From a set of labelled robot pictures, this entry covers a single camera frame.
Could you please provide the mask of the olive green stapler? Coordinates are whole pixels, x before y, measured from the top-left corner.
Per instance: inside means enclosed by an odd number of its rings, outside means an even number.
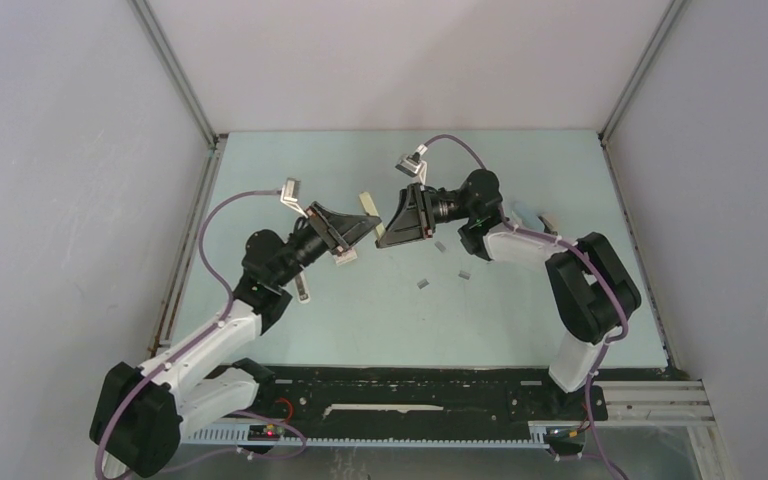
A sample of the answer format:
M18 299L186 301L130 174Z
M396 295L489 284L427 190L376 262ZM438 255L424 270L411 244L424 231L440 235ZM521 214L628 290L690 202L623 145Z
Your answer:
M369 192L364 191L364 192L361 192L358 195L358 197L364 213L366 215L375 216L379 218L380 222L375 227L375 238L376 240L380 240L385 233L385 226L383 224L383 220L380 217L378 209L372 199L371 194Z

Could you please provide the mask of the light blue stapler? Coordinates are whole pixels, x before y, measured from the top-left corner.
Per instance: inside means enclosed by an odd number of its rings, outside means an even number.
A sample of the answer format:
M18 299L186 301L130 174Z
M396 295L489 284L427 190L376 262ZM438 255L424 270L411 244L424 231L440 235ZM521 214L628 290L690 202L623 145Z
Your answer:
M513 201L511 203L511 212L518 219L520 226L535 231L545 230L545 225L540 216L524 202Z

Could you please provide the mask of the beige brown stapler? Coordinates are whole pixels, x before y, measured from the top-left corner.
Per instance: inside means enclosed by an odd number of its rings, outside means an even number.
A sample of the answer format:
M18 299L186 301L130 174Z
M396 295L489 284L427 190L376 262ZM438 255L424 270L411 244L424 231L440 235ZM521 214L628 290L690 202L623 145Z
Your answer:
M551 235L557 235L559 233L557 222L551 215L539 214L538 219L543 224L545 233Z

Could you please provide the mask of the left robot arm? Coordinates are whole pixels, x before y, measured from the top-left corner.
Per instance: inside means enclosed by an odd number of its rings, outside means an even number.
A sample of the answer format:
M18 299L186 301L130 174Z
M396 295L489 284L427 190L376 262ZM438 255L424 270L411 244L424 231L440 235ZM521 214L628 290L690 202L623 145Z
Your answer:
M162 471L184 439L237 410L264 416L276 403L269 376L251 360L213 372L227 357L263 336L292 300L286 290L323 255L344 253L381 223L375 215L331 211L314 202L302 226L283 237L269 229L245 243L243 275L227 281L225 305L199 329L164 353L130 366L121 362L105 376L89 437L96 459L110 454L142 477Z

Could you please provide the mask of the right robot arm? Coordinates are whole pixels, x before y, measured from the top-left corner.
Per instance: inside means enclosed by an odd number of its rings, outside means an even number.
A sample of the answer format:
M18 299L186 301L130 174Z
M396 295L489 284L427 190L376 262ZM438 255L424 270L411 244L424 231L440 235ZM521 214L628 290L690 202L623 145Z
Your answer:
M502 209L495 173L471 172L455 190L414 182L399 193L396 213L377 239L379 248L433 236L440 224L461 221L465 251L486 261L545 269L559 318L566 330L541 392L545 411L566 418L582 403L580 389L595 376L608 345L625 338L640 308L636 283L604 235L575 241L513 225Z

